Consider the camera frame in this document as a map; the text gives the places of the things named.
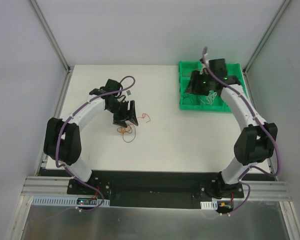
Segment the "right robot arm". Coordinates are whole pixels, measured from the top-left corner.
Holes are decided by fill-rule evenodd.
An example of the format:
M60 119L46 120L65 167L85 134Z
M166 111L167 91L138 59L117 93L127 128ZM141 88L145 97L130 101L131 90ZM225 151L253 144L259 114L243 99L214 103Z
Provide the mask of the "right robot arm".
M217 94L230 108L241 131L233 147L233 160L205 188L208 196L221 199L239 187L240 180L250 169L273 156L278 128L256 112L239 78L228 74L223 58L200 59L200 63L200 69L191 73L186 93L199 96Z

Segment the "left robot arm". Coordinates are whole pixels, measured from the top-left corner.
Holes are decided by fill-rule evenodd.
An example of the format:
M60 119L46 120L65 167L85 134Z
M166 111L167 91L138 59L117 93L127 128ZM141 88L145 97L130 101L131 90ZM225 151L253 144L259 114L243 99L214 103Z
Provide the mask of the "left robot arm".
M133 85L124 87L122 81L108 79L104 86L91 90L76 110L47 122L43 152L55 161L57 168L65 168L76 178L79 190L86 195L95 191L96 183L92 180L92 169L82 158L81 131L103 111L112 113L115 126L127 128L129 123L138 126L135 101L126 100L123 94Z

